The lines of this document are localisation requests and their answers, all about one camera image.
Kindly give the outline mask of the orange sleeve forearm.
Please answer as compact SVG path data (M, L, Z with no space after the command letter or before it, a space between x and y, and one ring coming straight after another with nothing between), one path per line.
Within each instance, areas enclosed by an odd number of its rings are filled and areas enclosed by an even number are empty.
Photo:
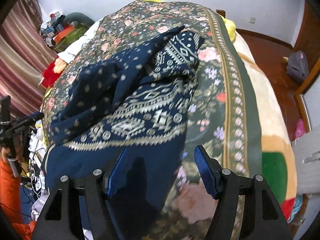
M20 177L14 177L9 164L1 160L1 207L22 239L31 239L36 222L23 224L20 214Z

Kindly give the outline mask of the person's left hand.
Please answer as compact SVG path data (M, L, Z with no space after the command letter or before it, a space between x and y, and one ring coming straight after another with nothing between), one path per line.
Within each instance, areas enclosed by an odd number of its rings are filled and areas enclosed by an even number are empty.
M23 162L23 142L22 137L20 135L17 135L14 139L14 148L15 148L15 154L17 161L21 164ZM5 164L9 165L8 156L12 156L11 149L9 147L1 147L1 155L2 155L2 161Z

